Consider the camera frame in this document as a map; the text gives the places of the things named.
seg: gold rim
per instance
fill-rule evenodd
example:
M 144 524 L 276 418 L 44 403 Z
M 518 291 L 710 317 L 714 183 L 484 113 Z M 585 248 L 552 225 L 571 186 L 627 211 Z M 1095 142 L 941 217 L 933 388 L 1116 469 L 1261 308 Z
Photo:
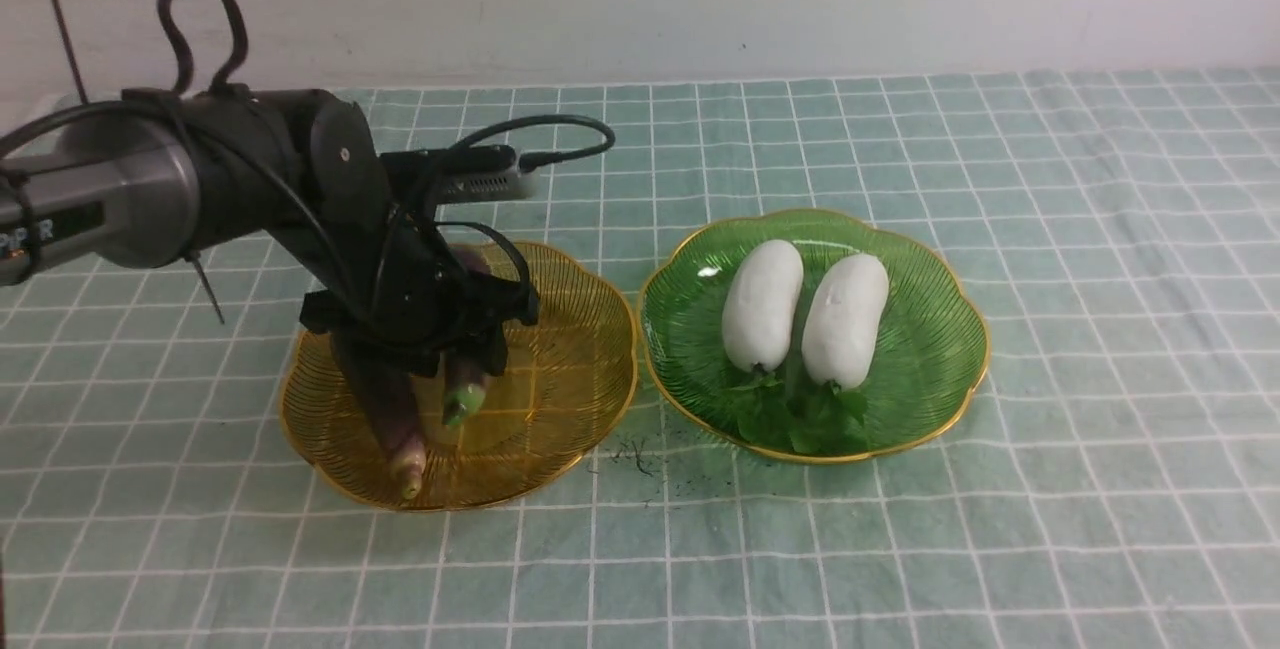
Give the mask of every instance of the gold rim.
M 608 435 L 613 434 L 613 430 L 617 429 L 618 425 L 621 425 L 621 422 L 626 417 L 627 412 L 631 411 L 631 403 L 635 402 L 636 389 L 639 389 L 639 384 L 640 384 L 640 362 L 639 362 L 637 351 L 636 351 L 636 339 L 640 337 L 641 333 L 640 333 L 640 317 L 639 317 L 639 314 L 636 312 L 635 307 L 631 306 L 631 302 L 627 301 L 626 294 L 623 294 L 621 292 L 621 289 L 618 289 L 617 285 L 614 285 L 612 282 L 609 282 L 608 279 L 604 279 L 604 276 L 600 276 L 598 274 L 593 274 L 593 271 L 589 271 L 585 266 L 582 266 L 582 262 L 580 262 L 576 259 L 573 259 L 572 256 L 570 256 L 570 253 L 566 253 L 566 252 L 558 250 L 557 247 L 552 247 L 552 244 L 544 244 L 541 242 L 512 242 L 512 244 L 516 244 L 516 248 L 521 248 L 521 247 L 539 247 L 541 250 L 547 250 L 547 251 L 550 251 L 553 253 L 558 253 L 559 257 L 562 257 L 562 259 L 567 260 L 568 262 L 571 262 L 571 265 L 577 271 L 581 271 L 584 275 L 589 276 L 590 280 L 598 282 L 598 283 L 600 283 L 600 285 L 604 285 L 604 288 L 608 289 L 608 293 L 612 294 L 613 298 L 617 298 L 618 303 L 621 303 L 621 306 L 623 307 L 623 310 L 626 312 L 627 324 L 630 325 L 630 329 L 631 329 L 631 342 L 628 342 L 628 344 L 631 347 L 631 349 L 630 349 L 630 357 L 631 357 L 631 367 L 632 367 L 632 371 L 631 371 L 631 387 L 627 389 L 627 394 L 622 399 L 622 407 L 618 410 L 618 412 L 613 417 L 613 420 L 609 424 L 604 425 L 604 430 L 600 431 L 599 437 L 594 440 L 594 443 L 591 443 L 589 447 L 581 449 L 581 452 L 576 453 L 572 458 L 570 458 L 568 461 L 566 461 L 564 466 L 558 467 L 554 472 L 552 472 L 550 475 L 548 475 L 547 479 L 541 484 L 536 484 L 534 486 L 529 486 L 529 488 L 513 492 L 513 493 L 511 493 L 508 495 L 498 497 L 498 498 L 494 498 L 494 499 L 485 499 L 484 502 L 471 502 L 471 503 L 458 504 L 458 506 L 453 506 L 453 507 L 421 507 L 421 508 L 420 507 L 403 507 L 403 508 L 396 509 L 399 513 L 420 513 L 420 515 L 424 515 L 424 513 L 434 513 L 434 512 L 453 512 L 453 511 L 466 511 L 466 509 L 484 509 L 486 507 L 495 507 L 495 506 L 499 506 L 499 504 L 506 504 L 507 502 L 511 502 L 512 499 L 518 499 L 521 497 L 527 497 L 529 494 L 532 494 L 532 493 L 535 493 L 535 492 L 538 492 L 540 489 L 545 489 L 547 486 L 554 484 L 557 480 L 559 480 L 562 476 L 564 476 L 570 470 L 572 470 L 572 467 L 576 467 L 579 465 L 579 462 L 582 461 L 584 457 L 586 457 L 589 453 L 591 453 L 593 449 L 595 449 L 596 447 L 599 447 L 600 442 L 603 442 L 604 439 L 607 439 Z M 458 244 L 458 247 L 480 247 L 480 244 Z M 306 452 L 306 449 L 302 448 L 302 445 L 298 443 L 297 438 L 293 435 L 293 430 L 289 428 L 289 422 L 288 422 L 288 417 L 287 417 L 287 411 L 285 411 L 285 397 L 288 394 L 289 379 L 293 376 L 294 371 L 297 371 L 297 367 L 298 367 L 298 361 L 301 358 L 300 348 L 302 346 L 302 342 L 306 339 L 307 334 L 310 334 L 310 332 L 307 332 L 307 330 L 300 332 L 298 335 L 297 335 L 297 338 L 293 342 L 293 357 L 289 358 L 289 370 L 288 370 L 288 373 L 285 373 L 284 381 L 283 381 L 283 384 L 280 387 L 280 398 L 276 399 L 276 415 L 279 417 L 280 430 L 283 431 L 285 440 L 288 440 L 289 447 L 293 448 L 293 451 L 298 454 L 298 457 L 301 457 L 302 461 L 305 461 L 307 465 L 310 465 L 316 472 L 320 472 L 320 477 L 324 480 L 324 483 L 328 484 L 329 486 L 332 486 L 338 494 L 346 497 L 347 499 L 349 499 L 349 501 L 352 501 L 352 502 L 355 502 L 357 504 L 364 504 L 366 507 L 378 507 L 378 508 L 381 508 L 378 504 L 370 503 L 369 501 L 366 501 L 365 498 L 362 498 L 358 494 L 353 493 L 352 490 L 347 489 L 346 486 L 342 486 L 340 484 L 338 484 L 338 481 L 335 481 L 333 479 L 333 476 L 329 476 L 329 472 L 326 472 L 323 466 L 320 466 L 320 465 L 316 463 L 315 457 L 312 457 L 308 452 Z
M 701 417 L 699 417 L 694 412 L 689 411 L 675 397 L 672 397 L 671 390 L 667 390 L 667 385 L 663 384 L 662 378 L 658 376 L 658 371 L 654 370 L 654 366 L 653 366 L 653 349 L 650 349 L 650 347 L 649 347 L 649 335 L 644 330 L 640 330 L 640 341 L 644 342 L 644 364 L 645 364 L 645 369 L 649 370 L 649 376 L 653 378 L 653 383 L 655 385 L 658 385 L 658 392 L 662 393 L 662 397 L 664 399 L 667 399 L 667 402 L 671 406 L 673 406 L 677 410 L 680 410 L 680 412 L 682 415 L 685 415 L 685 417 L 689 421 L 694 422 L 695 425 L 698 425 L 703 430 L 709 431 L 710 434 L 717 435 L 717 437 L 719 437 L 723 440 L 727 440 L 730 444 L 736 444 L 739 447 L 742 447 L 744 449 L 750 449 L 751 452 L 755 452 L 756 454 L 760 454 L 762 457 L 767 457 L 769 460 L 777 460 L 777 461 L 783 461 L 783 462 L 795 462 L 795 463 L 801 463 L 801 465 L 846 465 L 846 463 L 851 463 L 851 462 L 861 462 L 861 461 L 867 461 L 867 460 L 873 460 L 876 457 L 887 457 L 887 456 L 891 456 L 891 454 L 899 454 L 901 452 L 906 452 L 908 449 L 914 449 L 914 448 L 916 448 L 916 447 L 919 447 L 922 444 L 928 444 L 929 442 L 932 442 L 932 440 L 937 439 L 938 437 L 942 437 L 943 434 L 946 434 L 946 431 L 950 430 L 951 426 L 955 426 L 961 419 L 964 419 L 964 416 L 969 412 L 969 405 L 973 403 L 974 394 L 977 394 L 978 388 L 982 387 L 982 383 L 986 381 L 987 373 L 988 373 L 988 370 L 991 367 L 991 326 L 987 325 L 987 317 L 984 317 L 982 315 L 982 311 L 978 310 L 977 303 L 973 303 L 973 300 L 969 298 L 968 292 L 965 292 L 965 289 L 964 289 L 964 283 L 960 282 L 960 276 L 957 276 L 956 273 L 955 273 L 955 270 L 951 269 L 951 265 L 948 265 L 947 261 L 945 259 L 942 259 L 941 253 L 938 253 L 937 251 L 934 251 L 932 247 L 928 247 L 928 244 L 923 244 L 923 243 L 916 242 L 915 239 L 910 238 L 910 236 L 899 234 L 896 230 L 877 229 L 876 227 L 868 224 L 868 221 L 863 221 L 863 220 L 860 220 L 860 219 L 858 219 L 855 216 L 850 216 L 846 212 L 838 212 L 838 211 L 835 211 L 835 210 L 826 210 L 826 207 L 791 207 L 790 210 L 780 210 L 780 211 L 776 211 L 776 212 L 765 212 L 765 215 L 760 215 L 760 216 L 745 216 L 745 218 L 740 216 L 740 218 L 718 219 L 716 221 L 710 221 L 710 224 L 708 224 L 707 227 L 703 227 L 701 229 L 695 230 L 692 234 L 685 236 L 685 238 L 681 239 L 680 244 L 677 244 L 676 250 L 671 252 L 671 256 L 664 262 L 662 262 L 662 265 L 657 269 L 657 271 L 654 271 L 653 274 L 649 275 L 649 279 L 646 279 L 644 282 L 644 285 L 640 285 L 640 296 L 639 296 L 639 298 L 636 298 L 636 323 L 639 324 L 641 321 L 640 317 L 644 316 L 644 303 L 645 303 L 645 298 L 649 296 L 649 285 L 653 284 L 653 282 L 655 279 L 658 279 L 658 276 L 662 275 L 663 271 L 667 271 L 668 266 L 671 266 L 672 262 L 676 261 L 676 257 L 680 256 L 680 252 L 682 252 L 685 250 L 686 244 L 689 244 L 690 242 L 692 242 L 692 239 L 696 239 L 700 234 L 705 233 L 705 230 L 712 230 L 712 229 L 716 229 L 716 228 L 726 225 L 726 224 L 733 224 L 733 221 L 767 221 L 767 220 L 777 219 L 777 218 L 781 218 L 781 216 L 785 216 L 785 215 L 814 215 L 814 212 L 823 212 L 823 215 L 829 215 L 832 218 L 842 219 L 845 221 L 850 221 L 850 224 L 861 225 L 861 227 L 867 228 L 868 230 L 873 230 L 877 234 L 896 236 L 896 238 L 905 239 L 905 242 L 910 242 L 911 244 L 918 244 L 918 247 L 924 248 L 925 251 L 928 251 L 931 253 L 931 256 L 934 260 L 937 260 L 938 262 L 941 262 L 942 269 L 947 270 L 947 274 L 951 276 L 952 284 L 955 284 L 956 291 L 960 293 L 960 298 L 964 300 L 964 303 L 969 303 L 969 308 L 973 310 L 973 312 L 974 312 L 975 316 L 978 316 L 978 321 L 982 324 L 982 338 L 984 339 L 984 343 L 987 344 L 987 349 L 983 353 L 983 358 L 982 358 L 982 371 L 978 373 L 978 378 L 973 381 L 973 384 L 969 385 L 969 390 L 965 390 L 964 401 L 960 402 L 960 407 L 956 408 L 955 415 L 952 415 L 951 419 L 948 419 L 946 421 L 946 424 L 943 424 L 938 429 L 934 429 L 933 431 L 928 431 L 928 434 L 925 434 L 924 437 L 922 437 L 919 439 L 914 439 L 914 440 L 906 442 L 904 444 L 896 444 L 893 447 L 888 447 L 888 448 L 883 448 L 883 449 L 876 449 L 876 451 L 872 451 L 872 452 L 861 452 L 861 453 L 858 453 L 858 454 L 841 454 L 841 456 L 832 456 L 832 457 L 806 457 L 804 454 L 792 454 L 790 452 L 778 452 L 777 449 L 769 449 L 769 448 L 765 448 L 765 447 L 758 447 L 755 444 L 751 444 L 750 442 L 745 442 L 745 440 L 742 440 L 742 439 L 740 439 L 737 437 L 732 437 L 732 435 L 727 434 L 727 431 L 721 431 L 721 430 L 716 429 L 714 426 L 712 426 L 712 425 L 707 424 L 705 421 L 703 421 Z

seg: purple vegetable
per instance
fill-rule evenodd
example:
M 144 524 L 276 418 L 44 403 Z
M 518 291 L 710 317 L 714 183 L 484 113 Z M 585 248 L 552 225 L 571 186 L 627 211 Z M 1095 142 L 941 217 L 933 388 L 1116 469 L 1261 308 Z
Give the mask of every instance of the purple vegetable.
M 489 265 L 480 253 L 453 247 L 453 255 L 468 270 L 489 274 Z M 489 376 L 484 366 L 462 349 L 444 353 L 444 425 L 456 426 L 479 412 L 492 381 L 493 376 Z
M 426 439 L 412 379 L 408 373 L 362 353 L 347 335 L 330 334 L 329 347 L 378 439 L 388 471 L 399 484 L 401 497 L 413 499 L 422 490 Z

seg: checkered tablecloth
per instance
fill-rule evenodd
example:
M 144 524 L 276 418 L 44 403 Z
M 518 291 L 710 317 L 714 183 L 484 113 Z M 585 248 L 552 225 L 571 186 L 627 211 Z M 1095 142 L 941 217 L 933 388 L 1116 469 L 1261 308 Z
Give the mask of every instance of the checkered tablecloth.
M 536 201 L 457 207 L 632 297 L 705 221 L 835 207 L 938 248 L 989 319 L 946 437 L 769 465 L 648 378 L 570 475 L 375 513 L 282 438 L 311 285 L 269 239 L 0 294 L 10 649 L 1280 646 L 1280 70 L 357 90 L 380 148 L 616 125 Z M 522 148 L 576 129 L 525 131 Z

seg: white wall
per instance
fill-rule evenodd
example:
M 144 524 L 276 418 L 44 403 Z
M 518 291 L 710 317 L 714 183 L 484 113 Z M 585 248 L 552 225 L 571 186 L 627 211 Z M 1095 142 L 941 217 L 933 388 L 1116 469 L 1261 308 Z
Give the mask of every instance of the white wall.
M 256 87 L 535 84 L 1280 61 L 1280 0 L 239 0 Z M 91 90 L 169 86 L 155 0 L 65 0 Z M 227 51 L 179 1 L 201 83 Z M 68 88 L 46 0 L 0 0 L 0 102 Z

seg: robotic arm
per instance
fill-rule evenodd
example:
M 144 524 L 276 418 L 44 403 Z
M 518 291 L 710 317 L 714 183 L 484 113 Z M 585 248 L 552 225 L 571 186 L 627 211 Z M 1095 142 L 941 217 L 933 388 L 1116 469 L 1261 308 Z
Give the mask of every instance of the robotic arm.
M 0 285 L 84 253 L 129 269 L 186 260 L 200 270 L 201 251 L 265 230 L 325 285 L 306 294 L 308 330 L 352 335 L 370 357 L 420 376 L 434 376 L 440 355 L 458 347 L 502 375 L 502 324 L 538 321 L 529 268 L 497 230 L 438 221 L 438 207 L 526 198 L 531 172 L 604 152 L 613 131 L 589 116 L 522 116 L 448 148 L 379 154 L 360 108 L 325 90 L 229 83 L 248 42 L 236 1 L 221 1 L 234 46 L 206 92 L 182 97 L 191 52 L 173 0 L 157 0 L 178 58 L 173 90 L 124 90 L 0 138 Z M 483 143 L 548 124 L 588 125 L 604 140 L 535 154 Z M 61 131 L 52 151 L 13 156 L 51 131 Z M 494 239 L 517 279 L 468 271 L 440 234 L 451 224 Z

